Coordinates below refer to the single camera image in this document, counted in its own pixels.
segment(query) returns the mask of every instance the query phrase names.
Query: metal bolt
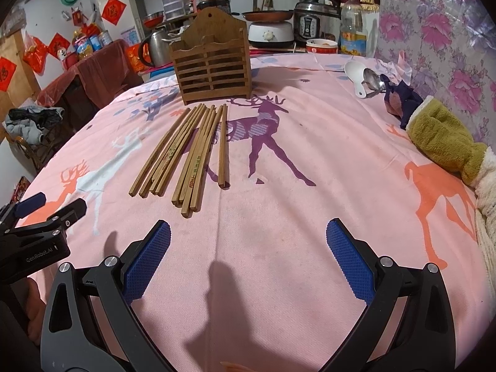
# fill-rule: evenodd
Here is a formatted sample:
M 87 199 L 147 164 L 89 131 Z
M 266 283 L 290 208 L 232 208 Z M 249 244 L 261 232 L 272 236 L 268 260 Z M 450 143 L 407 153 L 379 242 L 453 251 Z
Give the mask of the metal bolt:
M 70 264 L 69 263 L 62 263 L 59 267 L 59 270 L 62 272 L 62 273 L 65 273 L 68 269 L 70 268 Z
M 112 267 L 117 263 L 117 257 L 115 256 L 110 256 L 105 259 L 105 265 L 107 267 Z
M 384 267 L 391 267 L 393 265 L 393 260 L 387 256 L 380 258 L 380 264 Z
M 437 266 L 434 264 L 434 263 L 429 263 L 427 265 L 427 269 L 431 272 L 431 273 L 437 273 L 439 271 L 439 269 L 437 268 Z

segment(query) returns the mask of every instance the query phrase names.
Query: bundle of chopsticks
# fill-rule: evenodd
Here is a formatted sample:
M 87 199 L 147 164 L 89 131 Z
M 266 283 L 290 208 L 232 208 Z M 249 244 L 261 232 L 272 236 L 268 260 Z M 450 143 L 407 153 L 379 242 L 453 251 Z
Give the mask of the bundle of chopsticks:
M 162 137 L 133 183 L 129 191 L 130 196 L 136 196 L 138 192 L 143 198 L 149 192 L 160 196 L 164 194 L 177 162 L 199 124 L 172 195 L 172 203 L 181 206 L 181 214 L 184 217 L 189 215 L 190 210 L 198 211 L 205 162 L 221 118 L 218 183 L 219 186 L 225 187 L 227 105 L 222 105 L 216 111 L 214 105 L 207 108 L 200 104 L 193 110 L 186 108 Z

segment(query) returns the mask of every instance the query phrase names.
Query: kettle handle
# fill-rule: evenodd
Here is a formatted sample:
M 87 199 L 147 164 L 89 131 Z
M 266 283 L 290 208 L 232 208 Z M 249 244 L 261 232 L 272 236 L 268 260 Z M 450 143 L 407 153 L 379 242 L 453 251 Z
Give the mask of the kettle handle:
M 148 44 L 148 49 L 150 49 L 150 39 L 151 35 L 147 37 L 143 42 L 140 43 L 139 48 L 138 48 L 138 57 L 139 60 L 148 67 L 155 67 L 155 64 L 153 64 L 152 57 L 150 56 L 150 62 L 146 61 L 145 58 L 143 57 L 143 48 L 145 47 L 146 44 Z
M 315 4 L 315 3 L 318 3 L 320 0 L 305 0 L 304 2 L 306 3 L 310 3 L 310 4 Z M 339 9 L 340 8 L 340 4 L 336 1 L 336 0 L 326 0 L 326 1 L 330 1 L 331 2 L 331 5 L 334 7 L 334 8 L 337 8 Z

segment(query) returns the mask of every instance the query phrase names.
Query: red tablecloth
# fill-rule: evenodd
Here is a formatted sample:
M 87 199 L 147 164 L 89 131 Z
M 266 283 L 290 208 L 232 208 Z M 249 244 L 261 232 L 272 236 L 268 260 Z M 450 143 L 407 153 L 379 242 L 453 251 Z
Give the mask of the red tablecloth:
M 74 64 L 39 93 L 38 104 L 55 105 L 76 75 L 88 98 L 100 109 L 121 91 L 142 84 L 143 80 L 132 70 L 126 57 L 126 47 L 126 42 L 118 39 Z

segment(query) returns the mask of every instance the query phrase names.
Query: red and white bowl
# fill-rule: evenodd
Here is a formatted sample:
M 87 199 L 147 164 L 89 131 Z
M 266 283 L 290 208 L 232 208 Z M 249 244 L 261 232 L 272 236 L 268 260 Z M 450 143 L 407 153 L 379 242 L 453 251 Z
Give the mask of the red and white bowl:
M 329 41 L 327 39 L 308 39 L 307 52 L 336 54 L 338 53 L 338 44 L 337 42 Z

